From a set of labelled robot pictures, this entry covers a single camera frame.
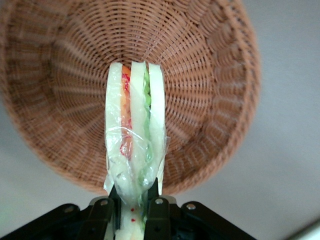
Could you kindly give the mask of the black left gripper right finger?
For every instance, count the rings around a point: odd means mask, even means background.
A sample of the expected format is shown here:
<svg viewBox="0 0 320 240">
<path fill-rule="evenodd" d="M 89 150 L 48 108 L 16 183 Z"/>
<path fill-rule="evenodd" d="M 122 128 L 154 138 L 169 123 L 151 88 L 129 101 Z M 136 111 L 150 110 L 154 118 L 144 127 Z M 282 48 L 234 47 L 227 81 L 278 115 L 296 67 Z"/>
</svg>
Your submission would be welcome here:
<svg viewBox="0 0 320 240">
<path fill-rule="evenodd" d="M 159 194 L 158 181 L 147 191 L 145 240 L 253 240 L 254 237 L 197 201 L 178 206 Z"/>
</svg>

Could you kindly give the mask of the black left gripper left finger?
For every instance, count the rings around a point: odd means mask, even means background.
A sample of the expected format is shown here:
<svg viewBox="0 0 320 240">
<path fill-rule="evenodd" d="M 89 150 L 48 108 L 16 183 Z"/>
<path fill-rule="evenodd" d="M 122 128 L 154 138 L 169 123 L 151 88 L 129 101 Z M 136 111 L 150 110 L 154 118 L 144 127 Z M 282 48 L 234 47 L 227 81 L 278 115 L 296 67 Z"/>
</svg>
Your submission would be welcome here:
<svg viewBox="0 0 320 240">
<path fill-rule="evenodd" d="M 63 204 L 2 240 L 114 240 L 120 228 L 121 199 L 115 187 L 109 196 L 92 199 L 87 208 Z"/>
</svg>

